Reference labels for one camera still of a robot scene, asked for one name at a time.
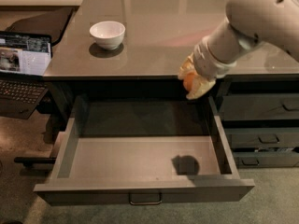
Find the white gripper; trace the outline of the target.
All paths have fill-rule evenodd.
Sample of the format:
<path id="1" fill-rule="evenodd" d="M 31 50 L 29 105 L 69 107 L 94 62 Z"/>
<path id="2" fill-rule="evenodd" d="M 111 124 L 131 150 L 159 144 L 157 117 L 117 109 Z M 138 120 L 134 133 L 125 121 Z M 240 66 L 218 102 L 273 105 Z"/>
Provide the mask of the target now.
<path id="1" fill-rule="evenodd" d="M 178 70 L 179 80 L 183 80 L 188 74 L 194 74 L 195 70 L 202 76 L 195 75 L 192 90 L 186 95 L 188 100 L 195 100 L 205 95 L 216 84 L 213 79 L 225 77 L 236 66 L 236 62 L 224 63 L 217 60 L 209 50 L 207 41 L 208 37 L 203 37 Z"/>

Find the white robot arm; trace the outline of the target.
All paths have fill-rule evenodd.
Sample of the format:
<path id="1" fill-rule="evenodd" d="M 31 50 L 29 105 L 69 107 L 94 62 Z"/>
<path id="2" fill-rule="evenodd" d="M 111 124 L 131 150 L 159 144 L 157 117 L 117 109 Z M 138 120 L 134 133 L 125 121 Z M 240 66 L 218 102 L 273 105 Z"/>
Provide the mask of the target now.
<path id="1" fill-rule="evenodd" d="M 264 42 L 299 60 L 299 0 L 227 0 L 223 22 L 179 68 L 186 98 L 205 95 L 240 57 Z"/>

